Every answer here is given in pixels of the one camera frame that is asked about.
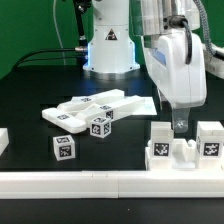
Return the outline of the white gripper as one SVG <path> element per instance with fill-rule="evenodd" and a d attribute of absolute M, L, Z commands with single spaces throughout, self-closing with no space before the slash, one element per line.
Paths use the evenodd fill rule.
<path fill-rule="evenodd" d="M 203 48 L 192 35 L 192 59 L 186 63 L 187 37 L 184 31 L 161 35 L 155 48 L 143 48 L 147 71 L 172 108 L 175 133 L 188 130 L 191 107 L 204 104 L 207 96 Z"/>

